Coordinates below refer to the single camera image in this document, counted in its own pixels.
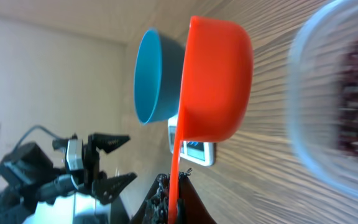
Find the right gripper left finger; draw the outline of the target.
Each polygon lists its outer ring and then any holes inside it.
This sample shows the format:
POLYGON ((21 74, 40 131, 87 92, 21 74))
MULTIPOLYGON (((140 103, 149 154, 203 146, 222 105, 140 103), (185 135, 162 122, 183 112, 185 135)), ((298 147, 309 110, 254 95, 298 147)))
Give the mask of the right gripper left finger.
POLYGON ((168 219, 170 178, 167 174, 156 176, 142 205, 131 218, 131 224, 163 224, 168 219))

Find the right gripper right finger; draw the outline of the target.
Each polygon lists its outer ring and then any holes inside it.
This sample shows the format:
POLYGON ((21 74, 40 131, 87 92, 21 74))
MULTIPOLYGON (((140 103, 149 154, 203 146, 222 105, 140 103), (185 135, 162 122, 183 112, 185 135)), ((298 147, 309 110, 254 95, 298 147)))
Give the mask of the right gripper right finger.
POLYGON ((189 179, 191 171, 189 168, 179 174, 176 224, 216 224, 189 179))

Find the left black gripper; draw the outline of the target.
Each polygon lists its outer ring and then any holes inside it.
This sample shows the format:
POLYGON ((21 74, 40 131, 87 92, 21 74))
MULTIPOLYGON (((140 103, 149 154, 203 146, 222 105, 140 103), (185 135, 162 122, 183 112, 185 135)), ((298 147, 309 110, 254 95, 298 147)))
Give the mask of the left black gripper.
POLYGON ((109 154, 130 141, 130 139, 129 135, 94 133, 88 136, 88 143, 84 145, 84 186, 86 189, 91 190, 91 195, 99 200, 102 205, 113 203, 119 194, 137 178, 137 174, 131 172, 108 179, 100 179, 100 156, 97 149, 109 154))

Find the red scoop with blue handle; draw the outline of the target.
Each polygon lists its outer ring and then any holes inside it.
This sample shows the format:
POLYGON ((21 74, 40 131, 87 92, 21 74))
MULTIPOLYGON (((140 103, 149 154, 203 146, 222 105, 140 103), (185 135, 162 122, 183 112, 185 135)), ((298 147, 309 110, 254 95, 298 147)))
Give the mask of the red scoop with blue handle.
POLYGON ((251 40, 239 24, 200 16, 191 18, 170 174, 169 224, 177 219, 183 141, 229 139, 245 115, 252 76, 251 40))

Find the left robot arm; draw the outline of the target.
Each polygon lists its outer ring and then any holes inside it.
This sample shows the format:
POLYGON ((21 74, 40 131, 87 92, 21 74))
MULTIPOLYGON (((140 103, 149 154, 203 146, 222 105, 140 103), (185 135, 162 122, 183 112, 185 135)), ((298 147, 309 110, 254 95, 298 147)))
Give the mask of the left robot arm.
POLYGON ((54 204, 56 198, 75 193, 89 195, 100 204, 113 203, 137 177, 131 172, 108 177, 99 168, 101 151, 109 154, 128 142, 128 135, 94 133, 84 143, 76 135, 52 142, 64 154, 64 166, 53 162, 35 142, 29 142, 0 162, 0 176, 8 186, 0 194, 0 223, 23 223, 33 215, 37 204, 54 204))

